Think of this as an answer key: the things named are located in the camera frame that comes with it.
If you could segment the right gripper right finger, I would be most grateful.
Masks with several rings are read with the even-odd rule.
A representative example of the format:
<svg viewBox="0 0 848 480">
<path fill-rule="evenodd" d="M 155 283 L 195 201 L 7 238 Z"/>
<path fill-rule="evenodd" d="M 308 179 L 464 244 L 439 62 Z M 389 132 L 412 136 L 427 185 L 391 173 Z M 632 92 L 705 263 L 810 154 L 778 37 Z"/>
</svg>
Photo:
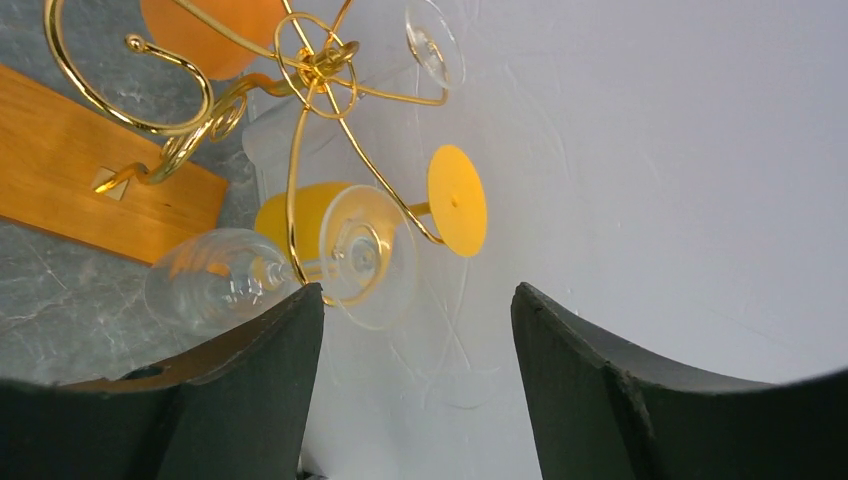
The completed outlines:
<svg viewBox="0 0 848 480">
<path fill-rule="evenodd" d="M 847 373 L 768 384 L 658 355 L 528 283 L 511 303 L 546 479 L 843 479 Z"/>
</svg>

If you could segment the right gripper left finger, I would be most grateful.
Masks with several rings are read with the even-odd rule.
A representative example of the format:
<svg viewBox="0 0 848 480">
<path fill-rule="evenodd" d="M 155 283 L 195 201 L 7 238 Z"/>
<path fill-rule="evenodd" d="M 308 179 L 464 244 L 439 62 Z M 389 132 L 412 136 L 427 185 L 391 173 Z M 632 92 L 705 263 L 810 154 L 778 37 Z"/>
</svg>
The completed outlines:
<svg viewBox="0 0 848 480">
<path fill-rule="evenodd" d="M 1 383 L 5 479 L 300 479 L 321 288 L 117 380 Z"/>
</svg>

